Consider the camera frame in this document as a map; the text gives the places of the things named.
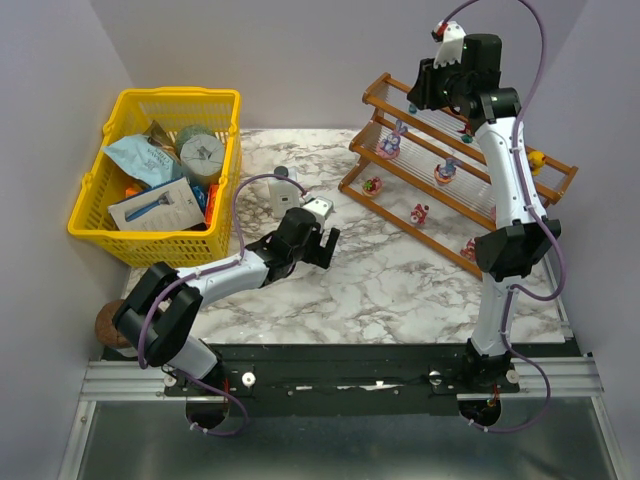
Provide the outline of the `purple bunny pink base toy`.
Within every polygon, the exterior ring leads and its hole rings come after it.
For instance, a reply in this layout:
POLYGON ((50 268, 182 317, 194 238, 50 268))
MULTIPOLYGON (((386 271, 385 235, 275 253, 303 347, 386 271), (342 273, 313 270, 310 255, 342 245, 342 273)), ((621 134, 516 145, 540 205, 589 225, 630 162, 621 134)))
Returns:
POLYGON ((376 146, 376 154, 386 160, 395 159, 400 153, 402 136, 408 131, 406 125, 397 120, 391 132, 376 146))

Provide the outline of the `purple bunny orange cup toy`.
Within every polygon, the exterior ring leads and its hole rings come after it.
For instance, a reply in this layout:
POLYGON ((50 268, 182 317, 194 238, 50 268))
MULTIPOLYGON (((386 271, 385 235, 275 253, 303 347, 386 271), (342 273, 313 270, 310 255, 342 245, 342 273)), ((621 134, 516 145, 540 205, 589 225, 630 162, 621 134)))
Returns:
POLYGON ((461 165, 461 161, 455 157, 448 157, 443 163, 438 164, 434 169, 434 178, 439 185, 447 185, 451 183, 457 172, 457 168, 461 165))

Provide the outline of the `pink figure toy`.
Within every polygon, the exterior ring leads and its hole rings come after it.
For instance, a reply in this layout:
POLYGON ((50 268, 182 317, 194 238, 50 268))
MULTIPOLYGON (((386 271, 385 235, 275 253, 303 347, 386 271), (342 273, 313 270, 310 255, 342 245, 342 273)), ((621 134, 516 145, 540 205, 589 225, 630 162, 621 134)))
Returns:
POLYGON ((422 227, 426 223, 429 214, 429 206, 426 204, 416 204, 410 213, 410 223, 415 227, 422 227))

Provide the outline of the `yellow duck toy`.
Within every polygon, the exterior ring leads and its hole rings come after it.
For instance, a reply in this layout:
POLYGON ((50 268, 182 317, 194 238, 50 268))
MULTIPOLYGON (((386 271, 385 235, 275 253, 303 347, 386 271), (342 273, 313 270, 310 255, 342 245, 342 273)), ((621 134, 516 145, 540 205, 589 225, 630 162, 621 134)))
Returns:
POLYGON ((532 150, 528 153, 527 159, 531 174, 538 176, 546 164, 547 156, 541 151, 532 150))

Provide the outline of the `red white figure toy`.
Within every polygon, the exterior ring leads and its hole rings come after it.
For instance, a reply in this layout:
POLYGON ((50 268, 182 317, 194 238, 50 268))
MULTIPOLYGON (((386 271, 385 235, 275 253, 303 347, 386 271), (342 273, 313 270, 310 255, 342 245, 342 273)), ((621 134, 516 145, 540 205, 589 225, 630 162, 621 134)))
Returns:
POLYGON ((475 251, 476 242, 474 238, 471 238, 467 241, 464 248, 460 250, 460 255, 469 260, 470 262, 476 261, 476 251, 475 251))

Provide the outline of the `red cap toy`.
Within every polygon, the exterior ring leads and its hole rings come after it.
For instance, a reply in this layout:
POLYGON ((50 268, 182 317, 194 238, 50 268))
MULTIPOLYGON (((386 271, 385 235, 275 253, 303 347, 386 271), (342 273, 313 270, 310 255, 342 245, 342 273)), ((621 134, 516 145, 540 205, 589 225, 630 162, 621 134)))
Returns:
POLYGON ((460 139, 463 143, 471 144, 474 141, 474 136, 469 123, 466 123, 458 133, 460 134, 460 139))

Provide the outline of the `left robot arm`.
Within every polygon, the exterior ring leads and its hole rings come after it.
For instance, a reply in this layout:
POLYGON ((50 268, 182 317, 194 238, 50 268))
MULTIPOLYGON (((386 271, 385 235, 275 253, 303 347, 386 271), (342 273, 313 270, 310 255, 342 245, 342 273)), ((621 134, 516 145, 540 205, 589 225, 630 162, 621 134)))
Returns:
POLYGON ((286 211, 278 228, 232 257, 193 268, 164 262, 144 273, 113 316, 119 334, 150 367, 170 366, 203 380, 221 369, 220 357, 191 329, 200 309, 235 293, 289 277, 303 262, 330 266, 340 230, 322 244, 333 203, 323 197, 286 211))

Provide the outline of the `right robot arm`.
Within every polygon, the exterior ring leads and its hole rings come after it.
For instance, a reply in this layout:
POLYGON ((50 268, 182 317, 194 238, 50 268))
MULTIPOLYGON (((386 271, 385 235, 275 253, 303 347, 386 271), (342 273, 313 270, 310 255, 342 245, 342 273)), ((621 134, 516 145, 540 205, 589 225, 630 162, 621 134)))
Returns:
POLYGON ((517 91, 500 87, 501 39, 467 34, 453 21, 433 34, 439 45, 420 63, 407 98, 420 110, 444 107, 462 115, 484 156, 493 189, 496 228, 475 241, 483 290, 478 321, 467 342, 461 378, 490 386, 507 375, 513 303, 526 278, 561 233, 539 200, 524 144, 517 91))

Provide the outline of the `orange box in basket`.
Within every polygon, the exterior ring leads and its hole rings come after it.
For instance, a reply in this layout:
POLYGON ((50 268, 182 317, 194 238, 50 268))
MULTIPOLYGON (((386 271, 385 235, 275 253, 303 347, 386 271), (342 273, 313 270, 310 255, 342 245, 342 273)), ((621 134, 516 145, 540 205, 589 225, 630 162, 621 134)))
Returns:
POLYGON ((209 228, 212 224, 218 190, 218 184, 211 184, 208 189, 206 206, 204 210, 204 223, 207 228, 209 228))

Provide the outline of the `grey roll in basket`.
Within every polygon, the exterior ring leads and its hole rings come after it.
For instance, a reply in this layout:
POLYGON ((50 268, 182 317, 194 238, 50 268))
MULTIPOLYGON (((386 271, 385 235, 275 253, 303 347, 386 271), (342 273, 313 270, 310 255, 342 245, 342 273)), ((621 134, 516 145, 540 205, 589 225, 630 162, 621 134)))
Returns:
POLYGON ((183 171, 192 184, 208 187, 219 181, 225 157, 225 146, 215 136, 196 134, 182 146, 183 171))

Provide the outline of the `razor package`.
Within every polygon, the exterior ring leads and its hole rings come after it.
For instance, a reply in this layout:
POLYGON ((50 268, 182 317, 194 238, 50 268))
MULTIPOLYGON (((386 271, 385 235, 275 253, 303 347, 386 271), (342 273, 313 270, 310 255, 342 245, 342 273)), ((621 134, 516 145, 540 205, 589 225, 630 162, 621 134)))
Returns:
POLYGON ((204 214, 185 177, 110 205, 108 213, 120 231, 174 232, 204 222, 204 214))

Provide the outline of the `yellow plastic basket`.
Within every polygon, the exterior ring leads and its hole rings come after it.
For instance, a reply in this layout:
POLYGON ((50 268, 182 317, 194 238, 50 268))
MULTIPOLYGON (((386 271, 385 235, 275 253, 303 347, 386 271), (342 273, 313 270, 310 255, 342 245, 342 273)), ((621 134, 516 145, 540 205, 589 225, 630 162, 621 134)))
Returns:
POLYGON ((122 91, 102 128, 104 146, 143 132, 154 120, 170 134, 189 125, 205 125, 224 144, 211 225, 203 231, 119 230, 108 207, 125 198, 131 180, 109 157, 98 152, 91 170, 82 178, 67 224, 69 234, 96 244, 136 268, 159 261, 174 268, 192 267, 228 256, 232 200, 242 167, 241 106, 242 97, 233 89, 165 86, 122 91))

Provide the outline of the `blue pouch package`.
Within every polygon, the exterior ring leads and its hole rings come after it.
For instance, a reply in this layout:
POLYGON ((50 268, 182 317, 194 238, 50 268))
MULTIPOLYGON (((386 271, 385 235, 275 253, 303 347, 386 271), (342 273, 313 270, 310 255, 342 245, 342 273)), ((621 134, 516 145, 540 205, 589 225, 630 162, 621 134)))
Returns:
POLYGON ((169 153, 152 145, 142 134, 125 136, 102 151, 127 175, 149 187, 157 187, 183 176, 169 153))

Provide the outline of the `brown tape roll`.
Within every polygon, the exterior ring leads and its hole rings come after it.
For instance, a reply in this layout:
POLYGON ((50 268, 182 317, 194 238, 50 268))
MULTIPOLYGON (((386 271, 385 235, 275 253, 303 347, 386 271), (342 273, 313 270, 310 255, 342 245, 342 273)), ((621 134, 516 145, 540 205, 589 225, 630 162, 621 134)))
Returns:
POLYGON ((118 332, 113 324, 113 318, 123 303, 123 299, 117 299, 105 304, 98 312, 94 324, 97 340, 112 349, 124 349, 131 346, 130 342, 118 332))

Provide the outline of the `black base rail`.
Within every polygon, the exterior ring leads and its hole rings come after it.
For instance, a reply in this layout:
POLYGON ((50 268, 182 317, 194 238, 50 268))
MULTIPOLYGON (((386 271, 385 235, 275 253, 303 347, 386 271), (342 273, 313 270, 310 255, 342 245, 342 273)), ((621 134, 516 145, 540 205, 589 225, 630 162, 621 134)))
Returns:
POLYGON ((217 344, 224 379, 251 417, 430 414, 509 400, 593 397, 602 384, 573 342, 519 344, 505 374, 462 377, 461 344, 217 344))

